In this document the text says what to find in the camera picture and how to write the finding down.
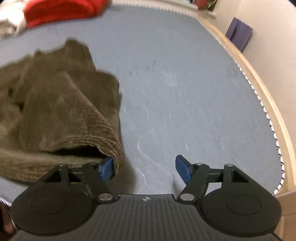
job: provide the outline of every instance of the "round black disc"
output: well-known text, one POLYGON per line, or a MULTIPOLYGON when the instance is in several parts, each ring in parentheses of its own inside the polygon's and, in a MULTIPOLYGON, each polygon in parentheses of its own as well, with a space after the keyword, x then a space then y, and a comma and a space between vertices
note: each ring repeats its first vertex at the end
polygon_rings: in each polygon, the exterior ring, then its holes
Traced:
POLYGON ((69 186, 43 183, 18 196, 10 211, 20 229, 36 235, 56 235, 82 225, 91 214, 92 201, 69 186))
POLYGON ((271 232, 281 218, 281 206, 275 197, 247 185, 210 192, 202 200, 201 211, 219 231, 241 237, 271 232))

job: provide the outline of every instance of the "purple object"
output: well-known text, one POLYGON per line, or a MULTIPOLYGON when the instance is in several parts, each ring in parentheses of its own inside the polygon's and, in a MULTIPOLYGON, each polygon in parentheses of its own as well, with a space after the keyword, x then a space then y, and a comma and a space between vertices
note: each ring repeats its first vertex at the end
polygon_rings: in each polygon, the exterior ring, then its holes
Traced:
POLYGON ((252 36, 253 29, 237 18, 233 18, 225 36, 242 52, 252 36))

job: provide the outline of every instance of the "folded clothing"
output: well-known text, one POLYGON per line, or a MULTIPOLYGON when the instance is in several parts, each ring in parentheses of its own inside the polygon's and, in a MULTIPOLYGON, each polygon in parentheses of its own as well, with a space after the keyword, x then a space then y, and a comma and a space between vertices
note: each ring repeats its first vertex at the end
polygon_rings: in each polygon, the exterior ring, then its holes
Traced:
POLYGON ((68 40, 38 51, 0 69, 0 83, 1 176, 36 181, 59 163, 80 167, 105 156, 118 173, 119 83, 95 69, 87 46, 68 40))
POLYGON ((0 39, 26 29, 24 7, 27 0, 4 0, 0 4, 0 39))
POLYGON ((24 10, 28 28, 53 21, 90 18, 102 12, 107 0, 30 0, 24 10))

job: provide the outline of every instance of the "metal screw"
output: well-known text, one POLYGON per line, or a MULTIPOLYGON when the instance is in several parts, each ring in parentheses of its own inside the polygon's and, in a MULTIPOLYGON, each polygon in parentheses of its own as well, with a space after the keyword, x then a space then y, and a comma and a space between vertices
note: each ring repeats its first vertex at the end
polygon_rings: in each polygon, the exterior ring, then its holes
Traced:
POLYGON ((110 201, 113 198, 113 195, 111 193, 102 193, 99 195, 99 199, 101 201, 110 201))
POLYGON ((194 196, 190 193, 183 193, 180 198, 183 200, 183 201, 192 201, 194 199, 194 196))

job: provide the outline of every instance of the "red garment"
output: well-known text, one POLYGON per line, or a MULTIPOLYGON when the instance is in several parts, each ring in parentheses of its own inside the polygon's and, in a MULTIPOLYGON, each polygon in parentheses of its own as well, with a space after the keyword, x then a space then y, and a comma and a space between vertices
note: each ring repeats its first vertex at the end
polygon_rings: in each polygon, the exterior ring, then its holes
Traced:
POLYGON ((28 28, 61 20, 90 18, 104 9, 107 0, 30 0, 24 15, 28 28))

